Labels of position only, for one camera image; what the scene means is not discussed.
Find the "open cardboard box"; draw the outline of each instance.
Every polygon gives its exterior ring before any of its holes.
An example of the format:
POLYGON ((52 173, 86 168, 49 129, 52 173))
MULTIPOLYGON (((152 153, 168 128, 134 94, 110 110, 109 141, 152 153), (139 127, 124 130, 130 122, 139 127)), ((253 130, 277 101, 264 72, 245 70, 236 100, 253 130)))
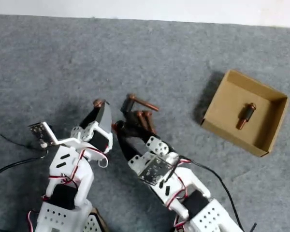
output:
POLYGON ((262 157, 274 146, 288 103, 285 94, 229 70, 206 111, 202 127, 262 157), (243 129, 238 130, 240 116, 252 102, 257 109, 243 129))

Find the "metal pin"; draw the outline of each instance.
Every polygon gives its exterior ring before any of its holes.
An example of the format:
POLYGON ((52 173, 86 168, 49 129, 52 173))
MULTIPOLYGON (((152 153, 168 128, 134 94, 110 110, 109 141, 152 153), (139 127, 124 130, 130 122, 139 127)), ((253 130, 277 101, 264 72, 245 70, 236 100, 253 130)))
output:
POLYGON ((152 105, 149 102, 146 102, 146 101, 144 101, 142 99, 137 98, 136 95, 133 94, 133 93, 132 94, 129 94, 128 97, 130 99, 134 100, 135 102, 137 102, 137 103, 139 103, 139 104, 141 104, 143 106, 146 106, 149 109, 152 109, 154 111, 159 111, 159 107, 156 107, 155 105, 152 105))
POLYGON ((149 112, 149 111, 144 111, 144 116, 147 120, 147 123, 148 123, 148 130, 150 130, 151 132, 153 132, 154 134, 156 134, 156 131, 155 131, 155 126, 154 126, 154 123, 153 123, 153 120, 152 120, 152 113, 149 112))
POLYGON ((142 111, 136 111, 136 115, 137 115, 137 117, 139 118, 142 127, 143 127, 144 129, 147 130, 148 127, 147 127, 146 120, 145 120, 145 118, 143 117, 143 112, 142 112, 142 111))

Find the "gray carpet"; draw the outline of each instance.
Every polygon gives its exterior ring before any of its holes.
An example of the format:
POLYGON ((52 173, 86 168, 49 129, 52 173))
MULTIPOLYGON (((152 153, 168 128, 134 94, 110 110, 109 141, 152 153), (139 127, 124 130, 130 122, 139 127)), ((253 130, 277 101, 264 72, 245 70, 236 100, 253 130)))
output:
MULTIPOLYGON (((230 68, 290 97, 290 29, 0 16, 0 133, 28 143, 27 125, 46 120, 63 138, 94 98, 111 103, 116 121, 125 95, 136 92, 160 107, 154 121, 164 140, 222 176, 246 231, 256 222, 256 232, 290 232, 290 106, 264 158, 199 125, 230 68)), ((25 213, 40 208, 55 151, 0 175, 0 228, 27 231, 25 213)), ((38 155, 0 138, 0 167, 38 155)), ((111 230, 167 232, 174 214, 137 180, 116 139, 109 157, 107 169, 92 164, 88 198, 111 230)), ((191 168, 234 218, 219 181, 191 168)))

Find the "robotic arm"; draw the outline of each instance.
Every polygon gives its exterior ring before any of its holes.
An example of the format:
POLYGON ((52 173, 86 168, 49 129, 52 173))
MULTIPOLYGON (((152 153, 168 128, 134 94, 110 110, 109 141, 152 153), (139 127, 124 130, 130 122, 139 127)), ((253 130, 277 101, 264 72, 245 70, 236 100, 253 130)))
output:
POLYGON ((72 129, 70 138, 58 140, 46 122, 30 126, 43 148, 59 146, 49 167, 35 232, 105 231, 97 214, 91 213, 87 195, 94 179, 89 162, 97 160, 100 167, 107 167, 105 154, 113 147, 111 124, 109 104, 95 100, 94 109, 72 129))
POLYGON ((181 158, 157 135, 136 124, 119 121, 114 129, 130 168, 169 210, 177 213, 176 231, 243 232, 223 206, 211 198, 210 191, 197 176, 190 169, 179 167, 182 163, 190 163, 189 159, 181 158), (148 151, 140 154, 128 142, 130 137, 143 140, 148 151), (192 193, 188 193, 188 187, 193 189, 192 193))

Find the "white wall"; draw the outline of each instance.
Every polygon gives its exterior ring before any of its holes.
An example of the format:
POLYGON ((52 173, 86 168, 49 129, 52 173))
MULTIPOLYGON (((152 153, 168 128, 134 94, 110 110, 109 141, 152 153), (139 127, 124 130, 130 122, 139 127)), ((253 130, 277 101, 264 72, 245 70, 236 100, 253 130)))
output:
POLYGON ((290 27, 290 0, 0 0, 0 14, 290 27))

